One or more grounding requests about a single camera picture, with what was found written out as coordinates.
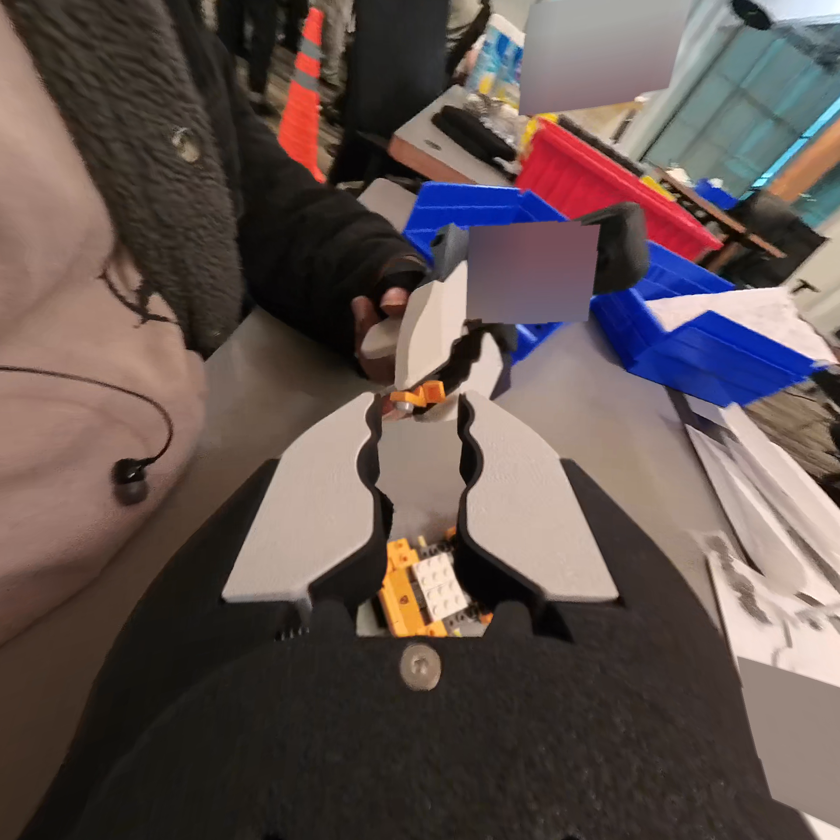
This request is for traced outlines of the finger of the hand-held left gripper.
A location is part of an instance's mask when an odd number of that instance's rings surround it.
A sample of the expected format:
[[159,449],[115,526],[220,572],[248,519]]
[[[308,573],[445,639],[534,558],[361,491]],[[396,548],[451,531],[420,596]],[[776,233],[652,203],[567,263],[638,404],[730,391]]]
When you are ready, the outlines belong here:
[[394,386],[412,391],[449,360],[466,322],[468,264],[430,280],[409,297],[395,351]]
[[444,402],[436,406],[436,419],[456,419],[461,393],[475,391],[489,399],[504,393],[510,387],[512,355],[517,347],[518,333],[512,325],[469,326],[436,372],[446,393]]

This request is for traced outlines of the small orange lego piece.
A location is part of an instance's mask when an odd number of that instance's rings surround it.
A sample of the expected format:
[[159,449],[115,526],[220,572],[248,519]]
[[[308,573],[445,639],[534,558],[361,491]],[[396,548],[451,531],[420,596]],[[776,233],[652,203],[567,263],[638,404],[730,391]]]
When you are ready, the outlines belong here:
[[441,381],[426,381],[410,391],[391,392],[383,407],[383,414],[399,417],[420,417],[447,400]]

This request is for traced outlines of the orange and grey lego car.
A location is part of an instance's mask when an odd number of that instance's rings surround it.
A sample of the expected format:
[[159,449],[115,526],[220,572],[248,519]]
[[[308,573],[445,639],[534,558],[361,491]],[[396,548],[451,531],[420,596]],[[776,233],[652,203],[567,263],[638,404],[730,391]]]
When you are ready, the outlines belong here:
[[456,577],[456,535],[452,527],[435,542],[386,544],[381,587],[356,615],[358,637],[482,637],[492,613]]

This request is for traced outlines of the person's left forearm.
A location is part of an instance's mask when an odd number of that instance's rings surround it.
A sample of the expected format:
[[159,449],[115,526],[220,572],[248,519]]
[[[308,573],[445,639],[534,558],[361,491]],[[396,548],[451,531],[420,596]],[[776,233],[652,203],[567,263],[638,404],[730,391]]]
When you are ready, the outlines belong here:
[[352,360],[354,306],[382,314],[392,290],[411,293],[425,260],[383,216],[318,182],[257,118],[237,128],[243,213],[238,248],[253,304]]

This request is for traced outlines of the person's left hand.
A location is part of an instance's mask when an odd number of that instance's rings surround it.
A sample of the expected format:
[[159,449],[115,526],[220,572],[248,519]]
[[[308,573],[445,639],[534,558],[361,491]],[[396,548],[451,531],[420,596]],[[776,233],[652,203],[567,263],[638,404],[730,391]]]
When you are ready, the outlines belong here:
[[367,297],[356,297],[351,302],[351,310],[354,321],[354,351],[355,358],[364,373],[365,377],[378,385],[389,385],[393,383],[395,363],[393,357],[381,357],[372,359],[362,352],[362,345],[368,333],[383,320],[403,320],[409,292],[401,287],[393,287],[387,290],[378,304]]

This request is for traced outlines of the blue plastic bin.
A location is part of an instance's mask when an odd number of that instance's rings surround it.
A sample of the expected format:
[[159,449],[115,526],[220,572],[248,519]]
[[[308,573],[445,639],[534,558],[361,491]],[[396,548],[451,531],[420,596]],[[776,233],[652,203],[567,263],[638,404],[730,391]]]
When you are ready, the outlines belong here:
[[731,282],[661,245],[649,242],[647,247],[649,267],[634,287],[598,295],[591,301],[592,315],[627,370],[665,336],[649,302],[735,289]]
[[426,182],[419,188],[403,235],[433,266],[433,240],[451,224],[467,229],[568,220],[535,193],[514,186]]
[[814,362],[803,354],[708,311],[665,332],[647,316],[613,339],[625,368],[646,380],[717,406],[747,406],[807,380]]

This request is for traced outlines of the red plastic bin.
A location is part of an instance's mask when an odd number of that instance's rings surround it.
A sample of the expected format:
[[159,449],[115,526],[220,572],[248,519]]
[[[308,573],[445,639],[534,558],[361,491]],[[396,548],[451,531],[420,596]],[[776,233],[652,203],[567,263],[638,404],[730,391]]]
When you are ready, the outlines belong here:
[[690,261],[722,248],[708,228],[572,133],[543,119],[530,139],[516,185],[568,218],[618,203],[635,203],[647,237]]

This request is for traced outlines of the brown wooden table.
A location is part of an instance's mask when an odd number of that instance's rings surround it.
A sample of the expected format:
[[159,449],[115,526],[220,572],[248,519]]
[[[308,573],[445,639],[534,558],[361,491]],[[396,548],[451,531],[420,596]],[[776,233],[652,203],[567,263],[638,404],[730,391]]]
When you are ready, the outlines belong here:
[[650,174],[670,193],[676,196],[679,206],[702,224],[715,224],[721,231],[721,248],[714,254],[705,255],[700,262],[709,270],[717,270],[727,264],[739,251],[745,248],[757,251],[765,258],[783,259],[787,255],[770,242],[749,230],[728,213],[700,197],[697,191],[689,187],[660,167],[651,169]]

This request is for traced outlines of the white paper sheet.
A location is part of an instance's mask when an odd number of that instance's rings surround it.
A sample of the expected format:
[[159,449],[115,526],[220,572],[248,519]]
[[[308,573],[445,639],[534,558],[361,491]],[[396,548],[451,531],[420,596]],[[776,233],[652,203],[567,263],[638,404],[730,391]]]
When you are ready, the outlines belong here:
[[665,297],[649,300],[647,306],[668,332],[705,312],[715,312],[819,366],[837,364],[833,347],[801,318],[792,296],[782,287]]

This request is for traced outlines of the black pouch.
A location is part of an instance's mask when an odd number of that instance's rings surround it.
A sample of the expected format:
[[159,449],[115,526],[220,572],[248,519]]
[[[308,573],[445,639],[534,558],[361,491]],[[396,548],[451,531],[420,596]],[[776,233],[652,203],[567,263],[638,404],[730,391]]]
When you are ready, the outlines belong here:
[[518,152],[473,113],[445,105],[431,118],[436,129],[478,161],[488,165],[513,163]]

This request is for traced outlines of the grey table with wooden edge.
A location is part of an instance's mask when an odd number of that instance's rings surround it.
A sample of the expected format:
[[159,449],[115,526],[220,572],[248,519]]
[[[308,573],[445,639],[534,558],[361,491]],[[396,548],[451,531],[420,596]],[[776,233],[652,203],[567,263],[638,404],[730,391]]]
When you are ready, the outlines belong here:
[[512,186],[513,180],[478,160],[433,125],[432,117],[445,105],[466,101],[462,87],[453,86],[394,132],[388,153],[433,182],[484,186]]

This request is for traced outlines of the printed instruction booklet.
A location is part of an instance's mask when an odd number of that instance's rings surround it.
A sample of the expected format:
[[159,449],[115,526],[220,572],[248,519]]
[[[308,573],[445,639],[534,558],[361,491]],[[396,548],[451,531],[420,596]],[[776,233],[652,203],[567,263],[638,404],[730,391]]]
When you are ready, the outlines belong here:
[[822,604],[753,570],[723,532],[696,532],[737,667],[752,661],[838,685],[838,600]]

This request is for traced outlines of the white instruction sheet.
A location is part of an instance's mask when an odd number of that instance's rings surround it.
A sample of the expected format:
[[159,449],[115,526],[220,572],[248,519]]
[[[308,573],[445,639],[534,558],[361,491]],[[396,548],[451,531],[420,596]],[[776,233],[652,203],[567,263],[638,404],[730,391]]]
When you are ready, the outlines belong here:
[[838,506],[739,406],[686,398],[687,430],[753,563],[777,585],[820,602],[838,597]]

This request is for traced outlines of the blue and white package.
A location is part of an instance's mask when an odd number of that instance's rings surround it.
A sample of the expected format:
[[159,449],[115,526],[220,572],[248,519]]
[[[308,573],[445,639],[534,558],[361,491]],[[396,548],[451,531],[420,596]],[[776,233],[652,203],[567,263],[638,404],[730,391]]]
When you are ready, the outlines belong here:
[[518,112],[524,40],[519,28],[503,16],[492,14],[476,63],[465,81],[465,93],[488,97]]

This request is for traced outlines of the black wired earphone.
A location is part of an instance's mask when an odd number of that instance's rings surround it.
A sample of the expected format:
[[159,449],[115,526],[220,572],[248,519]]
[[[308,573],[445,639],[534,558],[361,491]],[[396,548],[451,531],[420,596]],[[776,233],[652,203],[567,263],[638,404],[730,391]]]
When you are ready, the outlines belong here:
[[2,364],[1,372],[21,375],[36,375],[63,382],[76,382],[84,385],[90,385],[131,397],[148,406],[151,406],[161,416],[165,426],[166,438],[163,445],[152,456],[146,456],[143,458],[121,458],[112,465],[110,470],[112,493],[116,501],[121,506],[132,507],[141,504],[141,502],[148,498],[150,485],[146,476],[146,471],[167,454],[172,446],[175,434],[175,426],[172,415],[161,403],[146,394],[136,392],[125,386],[97,380],[81,374],[51,371],[32,366],[13,364]]

